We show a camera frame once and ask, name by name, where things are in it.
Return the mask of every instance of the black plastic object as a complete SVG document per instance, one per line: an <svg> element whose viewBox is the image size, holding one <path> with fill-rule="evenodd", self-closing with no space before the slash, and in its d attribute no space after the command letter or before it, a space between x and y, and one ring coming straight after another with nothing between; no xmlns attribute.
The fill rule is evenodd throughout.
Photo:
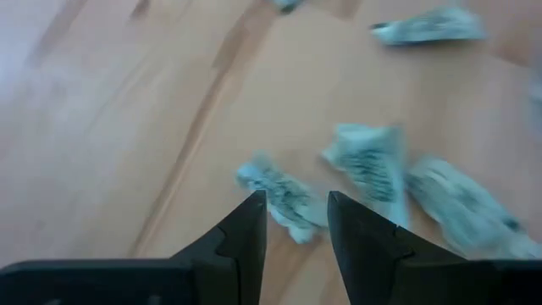
<svg viewBox="0 0 542 305"><path fill-rule="evenodd" d="M256 191L172 258L10 265L0 270L0 304L258 304L266 229L265 193Z"/></svg>
<svg viewBox="0 0 542 305"><path fill-rule="evenodd" d="M467 261L332 191L329 230L351 304L535 304L541 261Z"/></svg>

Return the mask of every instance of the crumpled banknote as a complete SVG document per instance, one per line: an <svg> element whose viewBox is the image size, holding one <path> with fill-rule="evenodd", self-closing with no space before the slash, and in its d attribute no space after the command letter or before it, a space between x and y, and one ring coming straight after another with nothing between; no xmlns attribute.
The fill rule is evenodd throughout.
<svg viewBox="0 0 542 305"><path fill-rule="evenodd" d="M408 191L467 258L541 258L519 220L481 185L446 161L426 156L409 170Z"/></svg>
<svg viewBox="0 0 542 305"><path fill-rule="evenodd" d="M372 128L339 124L323 157L362 192L361 203L406 229L410 214L403 186L403 132L399 125Z"/></svg>
<svg viewBox="0 0 542 305"><path fill-rule="evenodd" d="M485 38L480 18L455 5L436 8L411 19L378 23L371 26L371 32L389 46Z"/></svg>
<svg viewBox="0 0 542 305"><path fill-rule="evenodd" d="M265 153L257 152L242 164L235 179L249 191L266 191L268 211L297 243L311 241L328 226L327 203L308 185L283 172Z"/></svg>

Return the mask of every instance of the crumpled paper money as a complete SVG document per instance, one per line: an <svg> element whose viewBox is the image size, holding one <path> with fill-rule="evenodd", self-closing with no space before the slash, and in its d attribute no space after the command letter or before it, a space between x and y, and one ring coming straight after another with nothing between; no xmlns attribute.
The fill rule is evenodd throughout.
<svg viewBox="0 0 542 305"><path fill-rule="evenodd" d="M541 258L518 219L482 186L446 161L427 156L409 170L408 191L467 258Z"/></svg>
<svg viewBox="0 0 542 305"><path fill-rule="evenodd" d="M249 191L266 191L268 211L297 243L310 242L328 226L327 203L309 186L283 172L265 153L258 152L242 164L235 179Z"/></svg>
<svg viewBox="0 0 542 305"><path fill-rule="evenodd" d="M410 214L403 191L403 133L398 125L372 128L339 124L323 157L362 192L361 203L406 229Z"/></svg>
<svg viewBox="0 0 542 305"><path fill-rule="evenodd" d="M411 19L378 23L371 26L371 32L389 46L485 38L480 18L459 6L436 8Z"/></svg>

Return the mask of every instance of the wooden floor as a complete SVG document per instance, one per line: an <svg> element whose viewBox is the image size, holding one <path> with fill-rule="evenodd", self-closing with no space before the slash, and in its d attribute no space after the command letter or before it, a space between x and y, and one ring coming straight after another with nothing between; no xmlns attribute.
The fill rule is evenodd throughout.
<svg viewBox="0 0 542 305"><path fill-rule="evenodd" d="M468 2L486 42L404 49L368 27L442 2L0 3L0 263L171 255L246 196L233 174L257 149L355 197L318 157L344 122L401 123L410 160L447 159L542 241L522 1ZM347 303L329 238L299 246L271 220L268 240L261 304Z"/></svg>

